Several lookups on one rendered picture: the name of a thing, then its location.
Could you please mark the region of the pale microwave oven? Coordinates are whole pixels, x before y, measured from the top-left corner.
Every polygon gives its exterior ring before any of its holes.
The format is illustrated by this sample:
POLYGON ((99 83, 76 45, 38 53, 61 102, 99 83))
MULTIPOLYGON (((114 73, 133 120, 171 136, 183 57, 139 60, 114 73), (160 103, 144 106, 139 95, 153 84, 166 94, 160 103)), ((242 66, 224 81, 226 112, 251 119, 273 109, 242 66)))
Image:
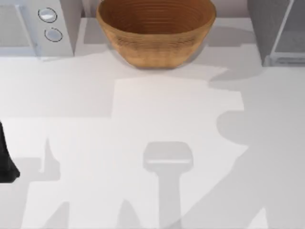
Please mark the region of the pale microwave oven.
POLYGON ((73 57, 82 14, 82 0, 0 0, 0 57, 73 57), (44 8, 57 12, 54 23, 39 19, 44 8), (60 30, 63 39, 47 40, 49 28, 60 30))

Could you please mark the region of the brown woven basket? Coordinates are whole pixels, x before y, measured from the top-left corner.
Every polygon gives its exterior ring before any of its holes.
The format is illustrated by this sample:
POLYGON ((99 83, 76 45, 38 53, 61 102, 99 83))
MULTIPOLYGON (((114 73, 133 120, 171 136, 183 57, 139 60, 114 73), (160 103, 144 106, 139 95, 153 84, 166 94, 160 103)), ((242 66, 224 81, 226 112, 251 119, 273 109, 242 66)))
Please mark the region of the brown woven basket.
POLYGON ((216 7, 211 0, 101 0, 96 19, 128 64, 173 69, 201 46, 216 7))

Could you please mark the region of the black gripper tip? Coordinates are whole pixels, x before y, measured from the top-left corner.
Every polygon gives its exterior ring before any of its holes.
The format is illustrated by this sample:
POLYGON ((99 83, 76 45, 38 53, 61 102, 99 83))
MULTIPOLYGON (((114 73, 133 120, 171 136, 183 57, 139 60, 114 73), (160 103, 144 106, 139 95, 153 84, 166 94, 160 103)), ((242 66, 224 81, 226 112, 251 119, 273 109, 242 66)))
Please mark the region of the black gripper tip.
POLYGON ((20 177, 20 171, 9 154, 2 122, 0 121, 0 183, 13 183, 20 177))

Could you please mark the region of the microwave knob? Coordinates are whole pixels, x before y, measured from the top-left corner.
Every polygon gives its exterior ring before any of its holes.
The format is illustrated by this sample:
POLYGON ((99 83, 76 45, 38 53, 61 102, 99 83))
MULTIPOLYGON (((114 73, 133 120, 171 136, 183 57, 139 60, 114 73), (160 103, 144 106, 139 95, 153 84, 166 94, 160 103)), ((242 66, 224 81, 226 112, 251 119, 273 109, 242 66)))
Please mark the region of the microwave knob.
POLYGON ((38 17, 45 23, 54 23, 57 20, 57 12, 52 8, 44 8, 38 10, 38 17))
POLYGON ((63 39, 62 32, 56 28, 45 29, 44 36, 51 42, 60 42, 63 39))

